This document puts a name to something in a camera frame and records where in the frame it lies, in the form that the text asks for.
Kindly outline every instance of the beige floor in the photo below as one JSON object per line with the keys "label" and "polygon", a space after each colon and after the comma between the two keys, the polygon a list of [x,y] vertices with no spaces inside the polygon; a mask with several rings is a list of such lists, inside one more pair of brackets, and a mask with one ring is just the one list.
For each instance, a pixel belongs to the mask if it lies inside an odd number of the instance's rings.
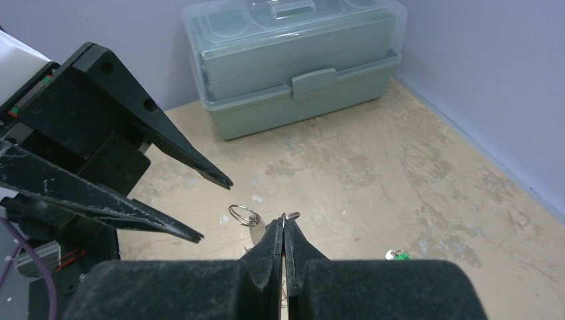
{"label": "beige floor", "polygon": [[199,103],[168,115],[235,187],[152,147],[131,196],[206,239],[121,232],[124,259],[237,259],[252,243],[229,205],[266,221],[300,211],[300,228],[331,259],[389,249],[447,259],[491,319],[565,318],[565,227],[398,83],[377,101],[228,142]]}

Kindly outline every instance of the sage green toolbox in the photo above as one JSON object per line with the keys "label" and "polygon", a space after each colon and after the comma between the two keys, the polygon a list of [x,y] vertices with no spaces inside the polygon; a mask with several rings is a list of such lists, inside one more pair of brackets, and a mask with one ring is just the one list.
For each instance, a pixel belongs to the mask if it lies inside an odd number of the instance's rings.
{"label": "sage green toolbox", "polygon": [[220,0],[183,9],[204,108],[233,139],[381,97],[406,25],[396,0]]}

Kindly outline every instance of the purple wall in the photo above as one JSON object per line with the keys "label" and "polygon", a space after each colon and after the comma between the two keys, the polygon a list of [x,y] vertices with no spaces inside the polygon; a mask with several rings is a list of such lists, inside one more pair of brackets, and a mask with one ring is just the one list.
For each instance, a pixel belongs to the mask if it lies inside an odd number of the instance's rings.
{"label": "purple wall", "polygon": [[565,1],[400,0],[397,75],[565,215]]}
{"label": "purple wall", "polygon": [[2,1],[0,25],[64,62],[84,42],[110,48],[163,108],[198,99],[181,9],[191,0]]}

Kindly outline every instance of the screw hole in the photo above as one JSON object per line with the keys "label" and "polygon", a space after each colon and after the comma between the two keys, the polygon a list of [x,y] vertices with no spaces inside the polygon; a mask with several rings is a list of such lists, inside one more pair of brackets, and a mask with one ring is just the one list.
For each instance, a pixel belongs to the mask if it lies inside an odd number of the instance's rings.
{"label": "screw hole", "polygon": [[149,112],[155,112],[159,108],[153,99],[146,99],[143,101],[143,107]]}
{"label": "screw hole", "polygon": [[104,62],[100,66],[100,71],[105,75],[111,75],[114,72],[114,66],[109,62]]}

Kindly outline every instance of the green keychain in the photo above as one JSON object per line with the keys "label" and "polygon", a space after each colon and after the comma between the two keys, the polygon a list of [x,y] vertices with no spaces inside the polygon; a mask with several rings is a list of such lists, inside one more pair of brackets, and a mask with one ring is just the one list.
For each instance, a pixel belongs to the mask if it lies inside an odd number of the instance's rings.
{"label": "green keychain", "polygon": [[384,255],[386,260],[410,260],[410,255],[408,253],[402,252],[402,250],[388,250],[386,255]]}

